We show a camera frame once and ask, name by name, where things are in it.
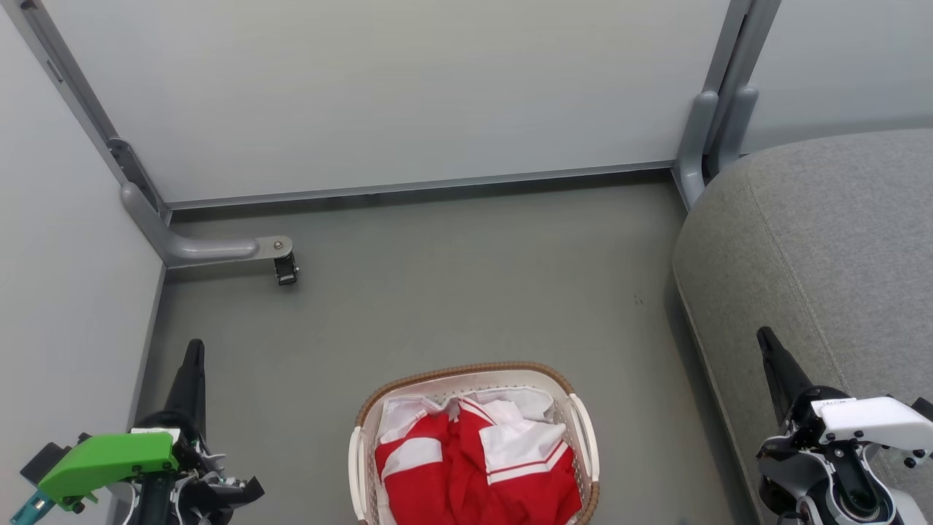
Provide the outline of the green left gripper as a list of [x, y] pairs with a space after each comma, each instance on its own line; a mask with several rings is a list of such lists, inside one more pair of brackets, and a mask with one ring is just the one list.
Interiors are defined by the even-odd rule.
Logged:
[[124, 433], [82, 433], [75, 446], [49, 443], [38, 453], [38, 495], [81, 513], [96, 491], [126, 483], [134, 513], [232, 513], [263, 498], [254, 478], [225, 472], [225, 455], [206, 439], [206, 346], [191, 339], [164, 411]]

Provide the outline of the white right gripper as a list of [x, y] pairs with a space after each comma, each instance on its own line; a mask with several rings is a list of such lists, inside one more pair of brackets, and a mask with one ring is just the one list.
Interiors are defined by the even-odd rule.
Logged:
[[[762, 366], [774, 416], [784, 425], [793, 405], [813, 383], [770, 327], [757, 332]], [[796, 446], [816, 448], [833, 442], [874, 444], [903, 451], [915, 463], [931, 456], [932, 405], [924, 397], [907, 403], [890, 397], [807, 401], [803, 417], [791, 423]]]

